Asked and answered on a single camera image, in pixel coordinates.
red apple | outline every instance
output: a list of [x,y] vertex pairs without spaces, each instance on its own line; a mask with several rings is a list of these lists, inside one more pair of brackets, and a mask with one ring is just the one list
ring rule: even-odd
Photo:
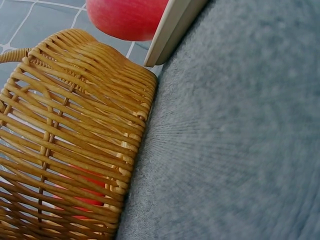
[[92,23],[110,36],[152,40],[168,0],[86,0]]

